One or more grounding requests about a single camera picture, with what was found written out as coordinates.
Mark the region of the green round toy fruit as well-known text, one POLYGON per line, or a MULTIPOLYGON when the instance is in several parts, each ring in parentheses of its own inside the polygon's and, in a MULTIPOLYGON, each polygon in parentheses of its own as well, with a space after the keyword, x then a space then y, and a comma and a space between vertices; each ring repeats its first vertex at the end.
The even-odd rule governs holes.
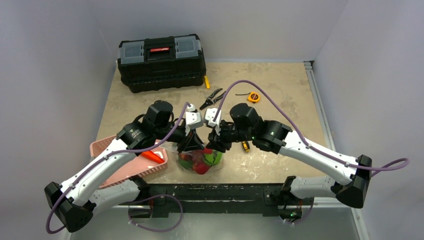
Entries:
POLYGON ((220 162, 223 158, 223 153, 220 152, 220 151, 217 151, 217 150, 212 150, 212 152, 205 153, 203 156, 204 156, 203 161, 208 166, 216 166, 216 165, 220 164, 220 162))

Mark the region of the clear zip top bag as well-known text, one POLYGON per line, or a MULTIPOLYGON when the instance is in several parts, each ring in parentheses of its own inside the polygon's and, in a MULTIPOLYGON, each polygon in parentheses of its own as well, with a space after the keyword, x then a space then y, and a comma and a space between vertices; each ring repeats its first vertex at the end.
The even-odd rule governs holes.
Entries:
MULTIPOLYGON (((197 173, 195 173, 194 170, 186 170, 186 169, 182 168, 179 165, 179 163, 178 163, 179 155, 190 155, 190 156, 192 156, 193 163, 204 162, 204 154, 210 153, 213 150, 213 149, 209 149, 209 148, 206 148, 205 147, 203 150, 194 150, 194 151, 188 151, 188 152, 178 153, 178 151, 177 151, 177 144, 176 143, 172 143, 172 142, 165 142, 165 143, 163 143, 161 145, 161 147, 163 149, 165 149, 168 154, 171 154, 172 155, 172 159, 175 161, 176 165, 182 171, 193 173, 193 174, 197 174, 197 173)), ((220 164, 214 165, 214 166, 210 166, 209 171, 207 173, 205 173, 205 174, 208 174, 208 173, 211 173, 213 171, 219 170, 223 166, 223 164, 224 164, 224 153, 222 155, 222 160, 221 160, 220 164)))

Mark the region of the red toy apple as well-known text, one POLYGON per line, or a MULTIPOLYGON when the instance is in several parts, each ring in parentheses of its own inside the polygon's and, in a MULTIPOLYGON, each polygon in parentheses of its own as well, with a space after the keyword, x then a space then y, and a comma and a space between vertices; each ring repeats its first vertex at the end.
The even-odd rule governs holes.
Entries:
POLYGON ((204 175, 205 173, 209 171, 210 168, 211 167, 209 165, 200 161, 195 162, 192 167, 194 172, 197 173, 198 175, 204 175))

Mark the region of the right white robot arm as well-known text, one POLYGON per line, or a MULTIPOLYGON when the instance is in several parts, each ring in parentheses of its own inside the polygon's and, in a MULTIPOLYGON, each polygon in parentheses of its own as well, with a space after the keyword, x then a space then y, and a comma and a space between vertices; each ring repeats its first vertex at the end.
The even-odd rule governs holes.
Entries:
POLYGON ((246 103, 230 110, 231 122, 221 119, 221 111, 208 108, 204 122, 212 129, 207 148, 224 153, 233 143, 250 141, 264 152, 301 161, 325 174, 321 177, 287 178, 280 196, 288 204, 298 199, 335 198, 351 208, 364 207, 371 181, 372 159, 364 154, 353 157, 340 154, 313 141, 304 143, 299 133, 276 121, 264 120, 246 103))

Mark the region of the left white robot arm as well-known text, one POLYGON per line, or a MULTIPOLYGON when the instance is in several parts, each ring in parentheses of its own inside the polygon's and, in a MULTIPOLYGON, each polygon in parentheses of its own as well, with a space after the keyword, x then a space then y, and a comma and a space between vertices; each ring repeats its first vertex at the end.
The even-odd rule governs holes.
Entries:
POLYGON ((101 185, 141 153, 165 142, 176 143, 178 152, 202 150, 204 144, 196 133, 202 125, 202 115, 193 104, 186 103, 175 118, 169 102, 155 101, 146 113, 126 124, 106 149, 82 170, 61 183, 51 182, 44 188, 50 207, 46 232, 54 233, 50 228, 52 217, 60 220, 62 229, 73 233, 104 209, 126 202, 146 203, 149 191, 140 177, 131 176, 111 189, 102 189, 101 185))

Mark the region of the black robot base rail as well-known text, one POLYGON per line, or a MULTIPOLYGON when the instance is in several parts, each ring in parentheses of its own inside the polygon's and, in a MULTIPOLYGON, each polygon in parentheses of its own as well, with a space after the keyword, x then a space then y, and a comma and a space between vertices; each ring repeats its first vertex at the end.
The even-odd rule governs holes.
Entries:
POLYGON ((260 214, 263 217, 299 219, 301 207, 313 198, 299 199, 282 183, 181 183, 150 184, 141 190, 130 206, 148 206, 151 217, 166 218, 170 213, 260 214))

